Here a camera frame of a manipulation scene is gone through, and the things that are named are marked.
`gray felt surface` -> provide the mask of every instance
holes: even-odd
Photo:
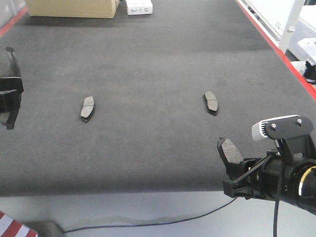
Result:
[[[25,15],[0,39],[25,89],[15,129],[0,127],[1,196],[221,190],[220,136],[258,157],[274,147],[252,140],[259,120],[315,121],[311,96],[234,1],[153,4],[127,16],[121,1],[112,20]]]

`robotic arm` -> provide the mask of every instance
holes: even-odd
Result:
[[[242,158],[234,144],[217,144],[228,180],[224,193],[232,198],[283,200],[316,215],[316,148],[313,124],[299,115],[266,119],[252,127],[255,141],[273,139],[276,148],[264,158]]]
[[[21,104],[23,84],[12,47],[0,53],[0,122],[13,129]]]

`white floor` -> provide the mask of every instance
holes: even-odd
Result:
[[[213,210],[222,192],[2,197],[0,209],[18,220],[53,220],[64,230],[89,225],[167,222]],[[86,230],[67,237],[271,237],[274,203],[239,198],[198,220],[167,226]],[[316,216],[281,203],[279,237],[315,236]]]

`metal frame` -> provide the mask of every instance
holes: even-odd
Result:
[[[261,13],[253,7],[250,0],[236,0],[236,1],[239,2],[239,4],[247,11],[247,13],[251,16],[251,18],[258,24],[258,26],[263,30],[263,32],[269,37],[269,39],[283,53],[285,53],[290,43],[293,32],[295,31],[295,26],[298,22],[300,12],[306,0],[295,0],[282,35],[280,35],[273,28],[273,26],[270,25],[270,23],[265,19],[265,17],[261,15]],[[256,14],[260,17],[260,20],[263,22],[263,24],[254,16],[254,14],[250,12],[250,10],[248,9],[248,6],[250,6],[252,9],[256,11]]]

